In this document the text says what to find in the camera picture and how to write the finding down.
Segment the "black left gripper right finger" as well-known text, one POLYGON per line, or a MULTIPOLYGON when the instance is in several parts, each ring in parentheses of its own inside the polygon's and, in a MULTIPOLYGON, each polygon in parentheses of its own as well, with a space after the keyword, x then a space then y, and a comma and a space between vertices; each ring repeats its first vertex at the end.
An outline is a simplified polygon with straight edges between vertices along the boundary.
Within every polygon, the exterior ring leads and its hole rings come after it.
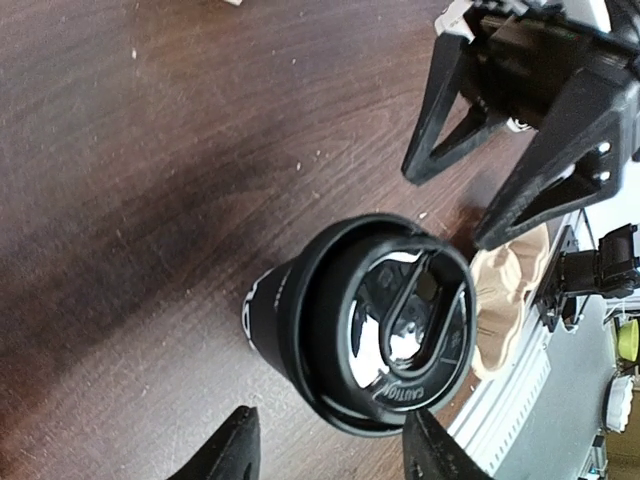
POLYGON ((402 432, 408 480, 491 480, 428 409, 407 415, 402 432))

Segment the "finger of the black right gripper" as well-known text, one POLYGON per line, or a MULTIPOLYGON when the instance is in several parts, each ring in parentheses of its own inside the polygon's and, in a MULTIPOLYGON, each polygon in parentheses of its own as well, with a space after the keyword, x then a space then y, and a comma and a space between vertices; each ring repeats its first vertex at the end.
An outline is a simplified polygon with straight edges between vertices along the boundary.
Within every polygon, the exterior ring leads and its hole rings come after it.
POLYGON ((631 69, 573 75, 474 231, 492 250, 532 228, 608 200, 639 150, 639 77, 631 69))
POLYGON ((402 163, 402 174, 423 185, 482 145, 505 123, 493 94, 483 88, 481 66, 465 37, 443 33, 434 44, 425 94, 402 163), (466 116, 440 139, 458 96, 469 103, 466 116))

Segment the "black paper coffee cup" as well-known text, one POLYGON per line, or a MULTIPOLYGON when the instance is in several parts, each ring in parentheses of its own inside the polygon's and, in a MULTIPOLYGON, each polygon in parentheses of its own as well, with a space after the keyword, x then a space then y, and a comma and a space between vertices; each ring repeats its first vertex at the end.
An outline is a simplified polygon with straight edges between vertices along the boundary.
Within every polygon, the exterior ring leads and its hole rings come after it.
POLYGON ((297 257, 264 272, 249 288, 242 303, 241 324, 251 348, 291 384, 294 365, 281 339, 290 333, 283 307, 282 296, 291 270, 299 262, 297 257))

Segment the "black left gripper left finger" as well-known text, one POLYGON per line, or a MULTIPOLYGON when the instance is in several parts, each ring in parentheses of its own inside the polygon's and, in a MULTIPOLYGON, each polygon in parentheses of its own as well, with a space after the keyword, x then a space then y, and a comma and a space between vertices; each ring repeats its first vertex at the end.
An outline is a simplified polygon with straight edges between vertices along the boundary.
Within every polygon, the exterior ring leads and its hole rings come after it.
POLYGON ((241 405, 168 480, 258 480, 260 467, 258 409, 241 405))

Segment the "black plastic cup lid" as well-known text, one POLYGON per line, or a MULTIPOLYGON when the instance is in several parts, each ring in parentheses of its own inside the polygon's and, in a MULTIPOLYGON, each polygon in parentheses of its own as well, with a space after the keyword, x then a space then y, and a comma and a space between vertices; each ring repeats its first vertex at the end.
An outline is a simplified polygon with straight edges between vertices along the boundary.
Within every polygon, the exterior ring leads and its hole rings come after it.
POLYGON ((331 426, 399 433, 415 410, 459 389, 475 343, 476 299, 465 257, 394 214, 320 231, 293 259, 277 310, 285 375, 331 426))

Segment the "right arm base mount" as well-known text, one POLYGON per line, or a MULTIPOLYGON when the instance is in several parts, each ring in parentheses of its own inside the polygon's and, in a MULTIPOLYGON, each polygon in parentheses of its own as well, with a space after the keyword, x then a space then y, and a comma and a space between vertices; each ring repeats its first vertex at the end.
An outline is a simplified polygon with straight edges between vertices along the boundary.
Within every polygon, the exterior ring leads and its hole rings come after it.
POLYGON ((576 299, 599 295, 624 299, 639 288, 639 227, 627 224, 581 250, 574 229, 561 230, 556 249, 536 290, 542 324, 554 332, 560 322, 578 321, 576 299))

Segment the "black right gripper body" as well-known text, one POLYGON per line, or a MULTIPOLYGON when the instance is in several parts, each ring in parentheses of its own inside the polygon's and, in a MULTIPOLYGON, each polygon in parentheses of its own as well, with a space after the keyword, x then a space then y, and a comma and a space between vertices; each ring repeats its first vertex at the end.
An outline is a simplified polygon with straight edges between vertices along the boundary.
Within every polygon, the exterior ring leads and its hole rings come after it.
POLYGON ((469 42, 481 66, 483 88, 496 98, 512 130, 539 129, 569 79, 583 68, 639 77, 639 4, 605 1, 611 32, 570 20, 565 14, 523 16, 481 8, 472 15, 469 42))

